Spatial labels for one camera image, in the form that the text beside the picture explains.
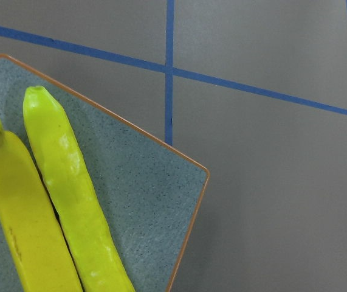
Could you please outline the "grey square plate orange rim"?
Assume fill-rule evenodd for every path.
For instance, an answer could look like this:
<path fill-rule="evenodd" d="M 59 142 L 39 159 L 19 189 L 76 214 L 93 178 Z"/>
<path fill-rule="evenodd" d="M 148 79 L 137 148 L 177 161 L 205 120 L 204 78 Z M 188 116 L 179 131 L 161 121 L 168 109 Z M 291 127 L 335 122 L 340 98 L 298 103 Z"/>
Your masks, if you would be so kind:
<path fill-rule="evenodd" d="M 126 271 L 137 291 L 170 291 L 210 173 L 117 114 L 0 54 L 0 118 L 27 140 L 22 100 L 44 86 L 63 106 Z"/>

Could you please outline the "yellow banana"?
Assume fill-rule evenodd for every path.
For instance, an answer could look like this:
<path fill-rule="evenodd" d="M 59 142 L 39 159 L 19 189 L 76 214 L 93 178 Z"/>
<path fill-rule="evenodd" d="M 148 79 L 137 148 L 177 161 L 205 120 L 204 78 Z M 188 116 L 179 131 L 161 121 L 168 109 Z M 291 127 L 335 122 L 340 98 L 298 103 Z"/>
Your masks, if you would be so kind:
<path fill-rule="evenodd" d="M 32 157 L 0 120 L 0 223 L 24 291 L 81 291 Z"/>
<path fill-rule="evenodd" d="M 30 148 L 85 291 L 134 291 L 64 108 L 45 87 L 30 86 L 22 111 Z"/>

